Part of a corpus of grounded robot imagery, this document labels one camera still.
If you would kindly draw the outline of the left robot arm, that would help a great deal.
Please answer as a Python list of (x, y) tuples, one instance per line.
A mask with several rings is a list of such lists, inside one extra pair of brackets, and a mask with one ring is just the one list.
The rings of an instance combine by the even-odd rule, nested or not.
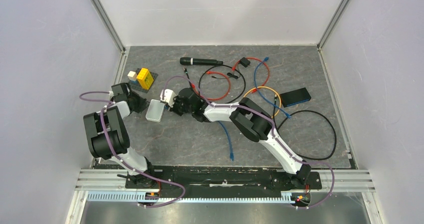
[(128, 83), (113, 85), (108, 94), (110, 99), (101, 111), (83, 117), (89, 151), (94, 158), (111, 160), (126, 169), (126, 188), (154, 187), (158, 181), (153, 166), (130, 146), (123, 121), (133, 112), (141, 113), (147, 100)]

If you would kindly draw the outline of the white network switch box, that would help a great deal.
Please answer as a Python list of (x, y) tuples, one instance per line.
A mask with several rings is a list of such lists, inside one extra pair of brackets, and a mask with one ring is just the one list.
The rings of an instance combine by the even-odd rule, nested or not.
[(146, 112), (146, 120), (152, 122), (160, 122), (163, 116), (165, 103), (160, 100), (152, 99), (149, 103), (147, 112)]

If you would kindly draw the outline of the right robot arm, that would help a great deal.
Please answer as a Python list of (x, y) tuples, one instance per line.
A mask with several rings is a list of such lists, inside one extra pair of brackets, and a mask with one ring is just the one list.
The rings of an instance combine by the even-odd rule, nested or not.
[(178, 94), (165, 89), (160, 98), (179, 116), (187, 113), (198, 122), (231, 122), (244, 137), (262, 144), (279, 161), (293, 187), (301, 188), (308, 183), (310, 165), (289, 148), (271, 116), (251, 99), (244, 97), (230, 104), (208, 103), (191, 88), (184, 88)]

